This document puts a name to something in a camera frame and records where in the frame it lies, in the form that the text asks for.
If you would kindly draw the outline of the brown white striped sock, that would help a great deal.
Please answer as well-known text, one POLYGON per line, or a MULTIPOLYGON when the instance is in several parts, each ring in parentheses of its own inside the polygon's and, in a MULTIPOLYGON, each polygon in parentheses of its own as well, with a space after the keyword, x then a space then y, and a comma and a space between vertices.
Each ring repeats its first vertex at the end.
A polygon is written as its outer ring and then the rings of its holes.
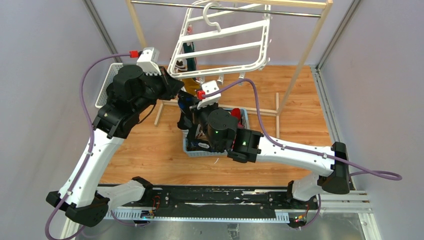
POLYGON ((188 65, 186 59, 178 59, 175 63, 175 70, 178 72, 187 72, 188 65))

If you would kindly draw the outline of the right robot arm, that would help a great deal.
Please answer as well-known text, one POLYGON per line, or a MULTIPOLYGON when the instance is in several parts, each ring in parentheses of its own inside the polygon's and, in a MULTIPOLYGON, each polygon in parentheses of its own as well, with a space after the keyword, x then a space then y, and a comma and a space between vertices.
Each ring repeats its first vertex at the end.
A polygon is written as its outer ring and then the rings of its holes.
POLYGON ((214 152, 226 152, 228 158, 239 163, 274 162, 309 170, 308 176, 287 185, 285 200, 291 208, 299 208, 320 193, 346 195, 350 192, 348 166, 334 159, 346 160, 343 143, 314 147, 240 128, 239 119, 217 103, 201 108, 193 105, 189 110, 214 152))

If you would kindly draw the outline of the white plastic clip hanger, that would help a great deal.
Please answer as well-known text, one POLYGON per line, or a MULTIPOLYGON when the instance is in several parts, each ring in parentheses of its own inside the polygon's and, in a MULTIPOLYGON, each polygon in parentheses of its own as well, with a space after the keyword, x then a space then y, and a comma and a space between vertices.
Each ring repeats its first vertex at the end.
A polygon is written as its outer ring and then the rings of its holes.
POLYGON ((203 83, 212 76, 222 84, 224 76, 262 70, 269 62, 269 4, 223 5, 197 0, 188 8, 167 71, 176 79, 193 78, 203 83), (186 59, 187 72, 175 69, 186 59))

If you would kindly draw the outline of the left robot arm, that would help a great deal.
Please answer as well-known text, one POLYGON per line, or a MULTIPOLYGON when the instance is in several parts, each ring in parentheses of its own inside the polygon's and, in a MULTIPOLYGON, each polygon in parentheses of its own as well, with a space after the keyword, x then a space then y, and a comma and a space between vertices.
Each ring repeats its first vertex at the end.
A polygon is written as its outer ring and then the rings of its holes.
POLYGON ((141 123, 140 114, 158 100, 174 99, 183 86, 164 67, 153 74, 135 64, 123 65, 104 87, 106 103, 90 123, 85 152, 66 184, 50 192, 47 202, 86 227, 96 226, 108 212, 127 203, 150 205, 153 186, 139 176, 108 190, 99 190, 98 184, 115 152, 141 123))

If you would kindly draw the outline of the blue plastic sock basket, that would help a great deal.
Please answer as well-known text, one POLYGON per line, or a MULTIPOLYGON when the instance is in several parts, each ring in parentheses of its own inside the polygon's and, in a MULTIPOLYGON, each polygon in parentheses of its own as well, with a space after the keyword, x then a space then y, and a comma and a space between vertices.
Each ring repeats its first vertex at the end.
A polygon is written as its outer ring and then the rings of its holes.
MULTIPOLYGON (((239 108, 239 111, 241 114, 239 125, 244 129, 249 129, 250 123, 247 110, 239 108)), ((182 133, 182 149, 189 157, 226 156, 228 154, 226 150, 224 152, 214 152, 208 142, 202 138, 204 134, 200 130, 200 126, 196 128, 194 140, 188 139, 188 129, 182 130, 182 133)))

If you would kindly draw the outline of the mustard yellow sock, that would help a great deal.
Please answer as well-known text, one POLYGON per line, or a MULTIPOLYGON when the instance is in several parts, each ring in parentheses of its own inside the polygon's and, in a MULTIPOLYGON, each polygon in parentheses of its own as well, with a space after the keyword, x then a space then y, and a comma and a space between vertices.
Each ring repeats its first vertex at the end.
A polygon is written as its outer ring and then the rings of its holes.
POLYGON ((183 78, 181 81, 184 83, 185 91, 195 97, 197 96, 197 91, 202 89, 201 84, 195 81, 194 78, 183 78))

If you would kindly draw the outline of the red sock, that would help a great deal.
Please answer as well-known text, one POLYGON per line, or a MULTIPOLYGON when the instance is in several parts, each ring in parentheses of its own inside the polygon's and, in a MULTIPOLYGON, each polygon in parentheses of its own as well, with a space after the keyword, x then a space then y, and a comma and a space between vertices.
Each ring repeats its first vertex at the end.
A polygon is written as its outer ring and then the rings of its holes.
POLYGON ((231 113, 231 115, 233 117, 236 117, 237 118, 237 121, 238 122, 241 121, 241 119, 242 119, 242 113, 241 113, 241 110, 239 108, 233 108, 230 113, 231 113))

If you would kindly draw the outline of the wooden clothes rack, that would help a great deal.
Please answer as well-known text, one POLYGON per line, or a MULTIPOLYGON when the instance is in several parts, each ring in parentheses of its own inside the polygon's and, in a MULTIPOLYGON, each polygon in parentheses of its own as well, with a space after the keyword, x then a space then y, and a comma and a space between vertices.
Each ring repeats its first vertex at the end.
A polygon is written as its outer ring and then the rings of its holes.
MULTIPOLYGON (((152 5, 152 6, 161 6, 161 7, 177 7, 177 8, 193 8, 193 3, 191 4, 182 4, 182 3, 168 3, 168 2, 153 2, 146 0, 128 0, 126 1, 128 11, 133 22, 136 35, 142 47, 147 46, 145 35, 141 28, 141 22, 137 16, 135 5, 152 5)), ((290 17, 304 17, 304 18, 316 18, 317 22, 311 34, 311 37, 306 45, 305 50, 303 51, 300 60, 296 66, 294 74, 290 80, 290 83, 285 91, 283 99, 280 99, 279 94, 275 94, 275 109, 260 109, 249 108, 248 112, 250 114, 263 114, 265 116, 270 116, 275 118, 275 133, 276 136, 280 136, 280 118, 284 106, 287 103, 289 95, 298 79, 298 76, 305 65, 305 62, 316 42, 316 39, 324 25, 324 22, 333 6, 333 1, 326 0, 324 2, 316 1, 304 1, 304 0, 244 0, 241 4, 262 4, 270 5, 271 10, 269 13, 271 17, 280 15, 280 16, 290 16, 290 17)))

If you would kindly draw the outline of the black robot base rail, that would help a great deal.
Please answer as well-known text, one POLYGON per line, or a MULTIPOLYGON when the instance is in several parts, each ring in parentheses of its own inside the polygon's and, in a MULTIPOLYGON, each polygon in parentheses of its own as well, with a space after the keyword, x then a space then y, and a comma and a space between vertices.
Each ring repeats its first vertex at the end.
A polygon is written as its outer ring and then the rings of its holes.
POLYGON ((321 193, 307 201, 288 200, 285 186, 154 185, 139 201, 130 201, 107 220, 137 224, 153 221, 286 224, 299 229, 325 213, 370 214, 364 191, 321 193))

